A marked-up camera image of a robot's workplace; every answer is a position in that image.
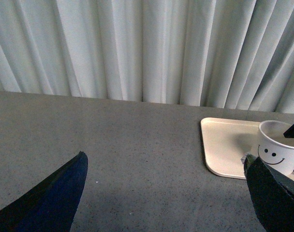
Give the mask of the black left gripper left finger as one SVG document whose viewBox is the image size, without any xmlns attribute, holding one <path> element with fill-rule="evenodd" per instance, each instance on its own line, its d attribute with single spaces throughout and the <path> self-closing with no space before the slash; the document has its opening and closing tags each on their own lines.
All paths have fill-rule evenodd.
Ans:
<svg viewBox="0 0 294 232">
<path fill-rule="evenodd" d="M 88 157 L 79 152 L 0 210 L 0 232 L 68 232 L 84 190 Z"/>
</svg>

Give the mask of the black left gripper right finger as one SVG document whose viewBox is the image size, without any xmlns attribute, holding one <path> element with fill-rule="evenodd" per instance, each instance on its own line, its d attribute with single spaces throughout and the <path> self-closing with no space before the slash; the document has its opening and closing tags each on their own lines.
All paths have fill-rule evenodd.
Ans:
<svg viewBox="0 0 294 232">
<path fill-rule="evenodd" d="M 267 232 L 294 232 L 294 181 L 260 157 L 242 158 L 244 174 L 259 222 Z"/>
</svg>

